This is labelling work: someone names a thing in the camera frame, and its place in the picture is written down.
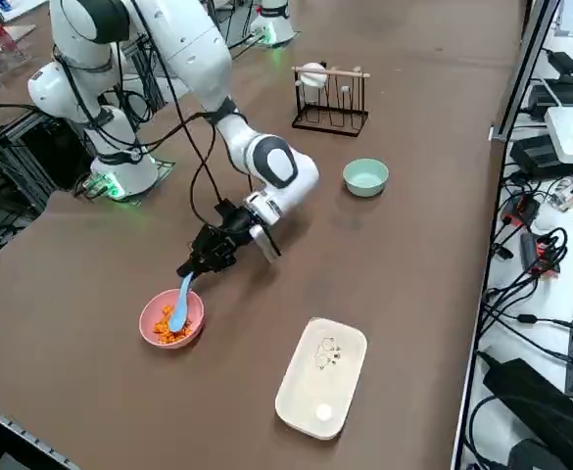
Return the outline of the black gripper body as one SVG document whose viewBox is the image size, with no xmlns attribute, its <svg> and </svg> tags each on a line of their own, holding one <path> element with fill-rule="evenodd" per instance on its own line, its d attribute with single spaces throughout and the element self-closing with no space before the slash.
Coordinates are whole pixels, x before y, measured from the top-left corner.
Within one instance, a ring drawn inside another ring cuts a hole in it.
<svg viewBox="0 0 573 470">
<path fill-rule="evenodd" d="M 236 206 L 228 199 L 215 205 L 221 216 L 221 225 L 213 230 L 214 238 L 235 245 L 248 245 L 253 241 L 250 230 L 256 225 L 254 215 L 244 206 Z"/>
</svg>

